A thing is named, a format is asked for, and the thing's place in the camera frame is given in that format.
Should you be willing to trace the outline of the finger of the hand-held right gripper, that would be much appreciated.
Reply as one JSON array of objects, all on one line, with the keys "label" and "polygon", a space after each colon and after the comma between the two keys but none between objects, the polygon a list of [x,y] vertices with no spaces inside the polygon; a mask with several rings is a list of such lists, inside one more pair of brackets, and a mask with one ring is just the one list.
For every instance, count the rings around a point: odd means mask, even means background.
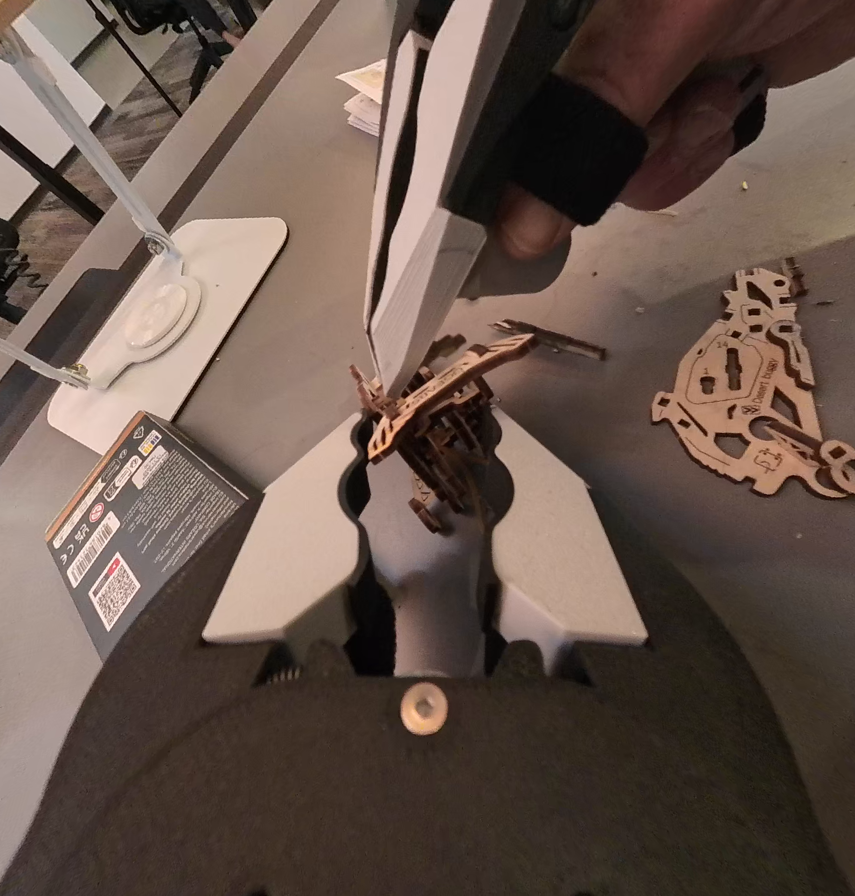
[{"label": "finger of the hand-held right gripper", "polygon": [[488,234],[444,206],[456,137],[465,134],[464,105],[471,90],[453,77],[476,73],[456,50],[474,50],[469,26],[463,39],[444,39],[444,22],[431,41],[417,108],[417,142],[410,185],[389,246],[384,292],[367,342],[388,397],[396,398],[424,359],[452,304],[478,261]]},{"label": "finger of the hand-held right gripper", "polygon": [[365,302],[368,338],[387,281],[390,241],[410,185],[417,144],[417,108],[431,40],[409,29],[396,50],[382,103]]}]

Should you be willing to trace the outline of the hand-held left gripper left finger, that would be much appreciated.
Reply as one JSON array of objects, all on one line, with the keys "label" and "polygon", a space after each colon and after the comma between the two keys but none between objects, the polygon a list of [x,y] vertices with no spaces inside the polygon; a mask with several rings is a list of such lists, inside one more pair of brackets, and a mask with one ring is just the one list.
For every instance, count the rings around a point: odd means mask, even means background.
[{"label": "hand-held left gripper left finger", "polygon": [[202,630],[208,644],[345,644],[354,634],[349,589],[366,536],[345,486],[363,458],[353,414],[264,491]]}]

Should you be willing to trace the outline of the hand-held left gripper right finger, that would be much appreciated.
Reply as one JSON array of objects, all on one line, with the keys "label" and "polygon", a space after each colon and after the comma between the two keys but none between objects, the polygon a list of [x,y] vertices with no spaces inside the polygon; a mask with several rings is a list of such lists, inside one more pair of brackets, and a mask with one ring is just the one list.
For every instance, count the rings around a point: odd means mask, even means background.
[{"label": "hand-held left gripper right finger", "polygon": [[485,497],[487,637],[532,642],[545,673],[565,674],[578,644],[640,647],[647,630],[590,489],[500,409]]}]

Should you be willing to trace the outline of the wooden model frame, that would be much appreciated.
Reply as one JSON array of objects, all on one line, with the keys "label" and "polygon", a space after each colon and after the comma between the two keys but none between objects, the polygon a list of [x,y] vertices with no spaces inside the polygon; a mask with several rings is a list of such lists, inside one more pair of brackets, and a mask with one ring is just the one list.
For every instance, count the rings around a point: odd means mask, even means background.
[{"label": "wooden model frame", "polygon": [[388,397],[379,379],[349,368],[366,417],[374,424],[366,457],[376,465],[393,455],[411,473],[409,508],[432,533],[446,528],[433,507],[486,516],[476,469],[488,465],[487,428],[494,393],[486,374],[517,361],[537,345],[532,333],[472,344],[441,372],[422,364],[399,398]]}]

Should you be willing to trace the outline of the wooden body plate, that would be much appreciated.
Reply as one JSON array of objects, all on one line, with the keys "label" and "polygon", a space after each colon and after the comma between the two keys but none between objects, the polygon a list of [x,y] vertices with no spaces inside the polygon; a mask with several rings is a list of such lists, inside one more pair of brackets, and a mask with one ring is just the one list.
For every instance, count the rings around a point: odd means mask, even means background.
[{"label": "wooden body plate", "polygon": [[791,256],[780,270],[738,271],[724,308],[652,402],[698,464],[774,496],[789,479],[826,499],[855,497],[855,448],[826,438],[811,355],[797,320],[806,295]]}]

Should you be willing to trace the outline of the black model kit box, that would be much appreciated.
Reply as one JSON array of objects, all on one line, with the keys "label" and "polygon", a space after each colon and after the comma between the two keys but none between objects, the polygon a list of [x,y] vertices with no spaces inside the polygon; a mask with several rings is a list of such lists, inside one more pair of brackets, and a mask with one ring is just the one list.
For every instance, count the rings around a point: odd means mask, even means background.
[{"label": "black model kit box", "polygon": [[137,412],[45,533],[100,659],[207,541],[261,500],[170,422]]}]

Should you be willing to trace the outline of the person's right hand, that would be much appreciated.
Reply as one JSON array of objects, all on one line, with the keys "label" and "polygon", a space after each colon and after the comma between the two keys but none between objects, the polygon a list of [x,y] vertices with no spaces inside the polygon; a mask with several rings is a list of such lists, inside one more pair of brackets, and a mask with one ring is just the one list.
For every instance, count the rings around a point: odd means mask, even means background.
[{"label": "person's right hand", "polygon": [[700,66],[746,59],[779,89],[853,58],[855,1],[604,1],[556,73],[644,130],[645,161],[616,201],[649,211],[689,196],[734,152],[735,75],[701,78]]}]

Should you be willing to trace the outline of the folded instruction booklet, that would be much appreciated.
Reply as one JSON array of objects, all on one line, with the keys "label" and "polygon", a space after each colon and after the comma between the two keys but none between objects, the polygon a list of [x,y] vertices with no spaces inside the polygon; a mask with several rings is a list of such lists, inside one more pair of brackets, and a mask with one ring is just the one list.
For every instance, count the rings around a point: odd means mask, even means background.
[{"label": "folded instruction booklet", "polygon": [[347,123],[374,137],[380,132],[386,65],[387,59],[384,58],[335,76],[337,81],[355,92],[343,106],[348,115]]}]

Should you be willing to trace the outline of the white document stand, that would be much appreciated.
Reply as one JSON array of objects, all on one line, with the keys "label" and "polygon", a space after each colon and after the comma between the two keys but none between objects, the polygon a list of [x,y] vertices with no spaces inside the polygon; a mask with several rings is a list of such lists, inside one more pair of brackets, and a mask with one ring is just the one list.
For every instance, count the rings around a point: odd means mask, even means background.
[{"label": "white document stand", "polygon": [[153,258],[79,361],[55,366],[0,338],[0,353],[59,383],[49,424],[102,454],[139,412],[173,420],[285,246],[281,218],[193,220],[169,235],[13,23],[30,2],[0,2],[9,64],[108,184]]}]

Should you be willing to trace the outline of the dark wooden strip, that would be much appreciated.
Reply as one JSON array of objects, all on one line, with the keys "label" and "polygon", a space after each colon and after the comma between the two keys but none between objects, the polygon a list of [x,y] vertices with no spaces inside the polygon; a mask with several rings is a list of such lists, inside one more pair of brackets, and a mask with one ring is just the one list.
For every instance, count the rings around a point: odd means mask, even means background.
[{"label": "dark wooden strip", "polygon": [[607,350],[599,345],[573,338],[555,330],[547,330],[529,322],[501,319],[490,323],[489,326],[507,335],[532,335],[538,344],[554,352],[567,352],[597,361],[605,361],[607,357]]}]

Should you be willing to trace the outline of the black chair base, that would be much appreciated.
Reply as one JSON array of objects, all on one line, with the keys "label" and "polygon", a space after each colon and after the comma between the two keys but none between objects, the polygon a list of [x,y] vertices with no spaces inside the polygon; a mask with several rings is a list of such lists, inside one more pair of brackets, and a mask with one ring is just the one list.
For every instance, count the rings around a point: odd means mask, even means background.
[{"label": "black chair base", "polygon": [[188,102],[202,92],[211,70],[217,70],[240,39],[223,21],[212,2],[207,1],[112,1],[109,5],[126,28],[136,36],[171,29],[190,30],[198,43],[198,55],[190,76]]}]

